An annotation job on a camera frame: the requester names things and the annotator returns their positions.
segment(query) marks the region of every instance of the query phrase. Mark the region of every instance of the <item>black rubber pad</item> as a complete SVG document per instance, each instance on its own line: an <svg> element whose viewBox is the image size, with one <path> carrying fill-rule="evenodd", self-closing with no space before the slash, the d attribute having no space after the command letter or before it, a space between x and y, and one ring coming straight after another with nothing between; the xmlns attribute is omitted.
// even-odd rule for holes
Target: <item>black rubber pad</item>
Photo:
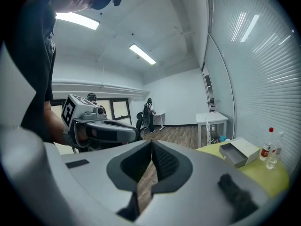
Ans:
<svg viewBox="0 0 301 226"><path fill-rule="evenodd" d="M66 163L66 166L67 168L75 168L75 167L79 167L79 166L82 166L82 165L85 165L85 164L88 164L90 163L89 161L87 161L86 159L83 159L83 160L79 160L79 161L72 161L72 162L67 162Z"/></svg>

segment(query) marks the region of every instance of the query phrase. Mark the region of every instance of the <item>wall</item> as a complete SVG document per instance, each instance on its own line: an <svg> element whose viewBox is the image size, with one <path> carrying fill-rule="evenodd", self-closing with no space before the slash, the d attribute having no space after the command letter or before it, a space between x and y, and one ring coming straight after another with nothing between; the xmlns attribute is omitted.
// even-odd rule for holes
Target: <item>wall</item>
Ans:
<svg viewBox="0 0 301 226"><path fill-rule="evenodd" d="M211 88L214 91L215 109L228 118L226 136L232 140L235 123L233 91L225 63L211 37L207 44L205 63L210 74Z"/></svg>
<svg viewBox="0 0 301 226"><path fill-rule="evenodd" d="M55 60L53 81L56 80L104 82L140 90L143 89L142 76L132 70L129 72L121 66L105 65L103 72L103 65L101 63L97 64L67 55L58 55ZM131 119L134 126L137 121L137 113L143 109L142 99L145 94L140 91L131 92L124 89L100 89L100 87L96 86L61 86L53 84L54 99L66 98L70 91L83 97L85 97L87 93L95 93L98 98L129 98Z"/></svg>
<svg viewBox="0 0 301 226"><path fill-rule="evenodd" d="M75 79L104 82L137 89L142 88L142 76L122 66L103 65L68 55L57 55L53 79Z"/></svg>
<svg viewBox="0 0 301 226"><path fill-rule="evenodd" d="M144 100L143 99L134 99L130 98L128 100L129 107L130 107L130 113L131 113L131 119L132 119L132 125L136 126L137 123L137 114L141 112L144 108Z"/></svg>
<svg viewBox="0 0 301 226"><path fill-rule="evenodd" d="M170 61L170 64L168 67L154 67L151 71L144 73L143 84L149 84L174 74L199 68L198 60L194 53L188 54L180 61Z"/></svg>
<svg viewBox="0 0 301 226"><path fill-rule="evenodd" d="M206 65L206 64L204 65L204 68L203 68L203 74L204 74L205 76L209 75L209 71L208 71L208 68L207 68L207 65Z"/></svg>
<svg viewBox="0 0 301 226"><path fill-rule="evenodd" d="M200 69L175 74L146 84L143 88L150 91L148 97L152 98L154 110L166 113L166 125L195 124L196 113L208 112Z"/></svg>
<svg viewBox="0 0 301 226"><path fill-rule="evenodd" d="M183 0L183 2L188 14L190 29L194 32L194 52L198 58L199 65L202 66L209 26L208 2L207 0Z"/></svg>
<svg viewBox="0 0 301 226"><path fill-rule="evenodd" d="M291 175L301 155L300 37L275 0L213 1L210 34L229 72L236 137L262 146L269 127L275 139L284 132L281 159Z"/></svg>

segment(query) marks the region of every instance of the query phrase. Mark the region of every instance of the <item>cardboard box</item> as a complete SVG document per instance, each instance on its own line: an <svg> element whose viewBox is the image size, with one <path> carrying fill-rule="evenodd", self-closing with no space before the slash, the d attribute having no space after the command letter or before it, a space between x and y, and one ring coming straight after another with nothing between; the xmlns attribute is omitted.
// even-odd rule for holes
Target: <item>cardboard box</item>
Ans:
<svg viewBox="0 0 301 226"><path fill-rule="evenodd" d="M256 160L259 157L259 151L260 148L242 137L220 146L220 153L225 161L233 164L236 168L240 168Z"/></svg>

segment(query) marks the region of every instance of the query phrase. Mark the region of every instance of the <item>white wall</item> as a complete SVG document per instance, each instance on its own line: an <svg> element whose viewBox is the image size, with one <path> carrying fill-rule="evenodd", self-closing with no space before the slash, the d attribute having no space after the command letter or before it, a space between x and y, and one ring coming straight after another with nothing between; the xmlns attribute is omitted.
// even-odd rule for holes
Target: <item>white wall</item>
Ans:
<svg viewBox="0 0 301 226"><path fill-rule="evenodd" d="M202 66L209 26L208 2L207 0L183 0L183 2L188 14L190 29L194 32L194 52L198 58L199 65Z"/></svg>
<svg viewBox="0 0 301 226"><path fill-rule="evenodd" d="M152 98L154 110L166 113L166 125L195 124L196 113L208 112L201 69L175 74L146 84L143 88L150 91L147 97Z"/></svg>
<svg viewBox="0 0 301 226"><path fill-rule="evenodd" d="M165 77L182 73L188 70L199 68L198 59L194 53L188 54L184 59L170 61L171 65L167 67L155 67L151 71L143 74L143 84L149 84L153 81L163 79Z"/></svg>
<svg viewBox="0 0 301 226"><path fill-rule="evenodd" d="M204 65L204 68L203 68L203 74L204 74L205 76L209 75L209 71L208 71L208 68L207 68L207 65L206 65L206 64Z"/></svg>
<svg viewBox="0 0 301 226"><path fill-rule="evenodd" d="M144 107L144 104L145 104L144 100L130 98L128 100L128 103L129 103L129 106L130 106L132 125L136 126L136 123L137 123L136 115L143 110L143 107Z"/></svg>
<svg viewBox="0 0 301 226"><path fill-rule="evenodd" d="M218 48L215 46L217 52L212 56L211 65L206 63L216 109L220 109L218 101L225 105L230 98L219 96L230 93L224 83L228 73L235 100L234 136L262 146L269 127L274 128L275 138L278 132L284 132L281 160L290 175L301 158L301 53L298 35L292 31L290 21L275 0L213 1L218 2L214 3L210 35ZM259 16L258 20L243 40L255 15ZM227 66L226 73L222 71L223 63L223 67Z"/></svg>
<svg viewBox="0 0 301 226"><path fill-rule="evenodd" d="M141 89L142 76L138 73L116 65L104 65L74 58L68 55L58 55L55 59L53 79L75 79L93 82L104 82Z"/></svg>

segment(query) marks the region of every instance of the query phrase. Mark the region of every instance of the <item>water bottle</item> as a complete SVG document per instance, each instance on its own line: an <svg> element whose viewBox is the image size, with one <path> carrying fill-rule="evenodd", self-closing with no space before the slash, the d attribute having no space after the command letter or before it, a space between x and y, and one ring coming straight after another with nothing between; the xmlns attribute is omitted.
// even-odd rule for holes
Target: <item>water bottle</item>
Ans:
<svg viewBox="0 0 301 226"><path fill-rule="evenodd" d="M283 132L279 132L279 140L275 144L272 152L269 155L268 161L267 161L267 168L268 169L275 168L276 163L280 158L282 145L283 145Z"/></svg>
<svg viewBox="0 0 301 226"><path fill-rule="evenodd" d="M269 135L266 138L266 140L263 144L262 150L260 152L259 158L262 161L265 161L268 158L269 151L272 147L272 142L273 142L273 131L274 131L274 128L271 127L269 129Z"/></svg>

